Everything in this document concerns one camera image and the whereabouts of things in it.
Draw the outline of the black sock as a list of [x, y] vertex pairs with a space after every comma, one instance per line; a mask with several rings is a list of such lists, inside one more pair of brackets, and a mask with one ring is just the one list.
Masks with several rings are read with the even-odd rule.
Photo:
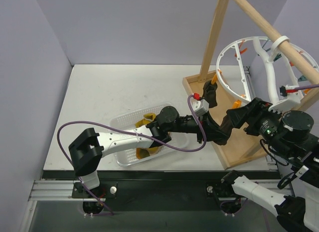
[[208, 102], [209, 108], [214, 108], [217, 106], [216, 91], [218, 85], [217, 83], [211, 83], [211, 81], [205, 82], [203, 86], [203, 98]]
[[231, 119], [228, 115], [226, 115], [221, 125], [219, 126], [219, 135], [217, 136], [217, 139], [214, 141], [217, 145], [226, 145], [228, 139], [231, 136], [231, 132], [233, 129], [233, 125], [231, 122]]

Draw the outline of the olive yellow sock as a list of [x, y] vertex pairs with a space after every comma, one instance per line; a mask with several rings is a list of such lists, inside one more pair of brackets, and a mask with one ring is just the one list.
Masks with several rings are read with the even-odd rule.
[[151, 155], [157, 154], [160, 150], [160, 147], [147, 148], [146, 150], [149, 153], [149, 155], [151, 156]]
[[152, 121], [155, 120], [156, 114], [155, 113], [147, 113], [143, 115], [143, 119], [135, 123], [135, 127], [139, 128], [144, 125], [148, 125]]

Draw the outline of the white round sock hanger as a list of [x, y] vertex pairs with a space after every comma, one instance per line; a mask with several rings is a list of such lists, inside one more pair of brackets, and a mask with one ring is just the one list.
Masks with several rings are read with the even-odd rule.
[[[239, 54], [238, 44], [245, 40], [243, 48], [248, 50]], [[279, 99], [283, 99], [281, 86], [299, 86], [303, 98], [300, 105], [292, 108], [302, 110], [313, 116], [319, 114], [319, 99], [313, 98], [309, 103], [306, 99], [318, 91], [309, 89], [313, 84], [304, 76], [297, 65], [283, 53], [272, 49], [272, 42], [265, 36], [251, 36], [236, 40], [227, 45], [219, 53], [216, 60], [218, 85], [216, 91], [217, 108], [224, 111], [232, 109], [236, 100], [241, 100], [241, 107], [250, 103], [254, 98], [271, 103], [268, 89], [275, 86]]]

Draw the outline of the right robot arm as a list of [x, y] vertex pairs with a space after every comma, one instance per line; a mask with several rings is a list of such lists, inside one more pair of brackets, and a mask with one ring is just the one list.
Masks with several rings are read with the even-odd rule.
[[227, 196], [245, 197], [268, 210], [288, 232], [317, 232], [319, 138], [311, 133], [314, 120], [300, 110], [277, 113], [270, 107], [270, 103], [254, 98], [243, 107], [227, 110], [226, 120], [236, 129], [247, 124], [245, 133], [260, 136], [260, 145], [269, 157], [290, 168], [290, 173], [278, 182], [278, 189], [298, 179], [305, 188], [304, 197], [276, 193], [235, 170], [221, 179], [221, 190]]

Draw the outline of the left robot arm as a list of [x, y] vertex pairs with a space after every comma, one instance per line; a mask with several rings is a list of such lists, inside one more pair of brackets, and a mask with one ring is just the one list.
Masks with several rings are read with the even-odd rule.
[[84, 193], [94, 198], [101, 192], [97, 167], [107, 155], [129, 149], [158, 147], [171, 141], [171, 132], [196, 134], [199, 143], [207, 141], [225, 145], [231, 130], [227, 118], [218, 125], [206, 112], [196, 122], [191, 115], [180, 116], [174, 107], [166, 106], [151, 123], [123, 133], [98, 133], [94, 128], [88, 128], [69, 145], [68, 150], [75, 175], [84, 184]]

